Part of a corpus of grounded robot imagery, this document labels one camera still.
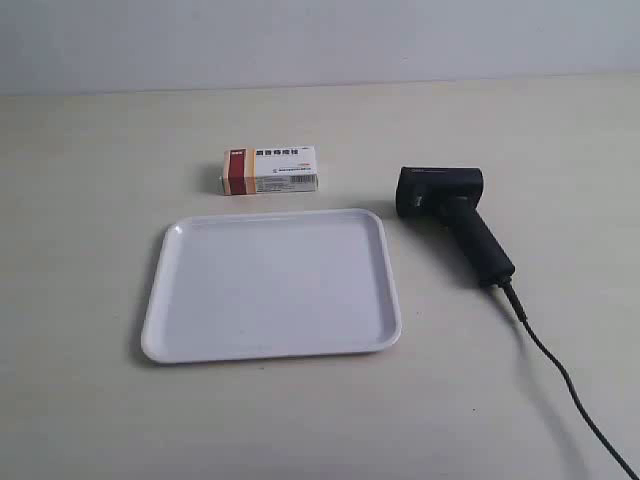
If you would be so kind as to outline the white red medicine box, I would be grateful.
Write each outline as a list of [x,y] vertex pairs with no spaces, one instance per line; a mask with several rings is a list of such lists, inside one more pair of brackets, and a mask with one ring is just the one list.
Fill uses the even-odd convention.
[[236,148],[225,153],[224,195],[314,192],[318,184],[313,146]]

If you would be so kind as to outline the white plastic tray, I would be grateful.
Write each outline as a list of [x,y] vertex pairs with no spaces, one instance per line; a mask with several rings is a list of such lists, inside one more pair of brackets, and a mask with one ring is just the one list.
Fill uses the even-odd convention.
[[400,334],[381,219],[334,209],[171,225],[140,344],[174,365],[372,353]]

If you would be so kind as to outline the black handheld barcode scanner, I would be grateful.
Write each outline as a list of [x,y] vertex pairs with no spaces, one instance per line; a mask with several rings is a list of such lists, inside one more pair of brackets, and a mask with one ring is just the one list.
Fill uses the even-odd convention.
[[483,190],[478,168],[403,167],[396,212],[401,218],[437,220],[455,240],[480,286],[501,286],[511,280],[515,265],[477,210]]

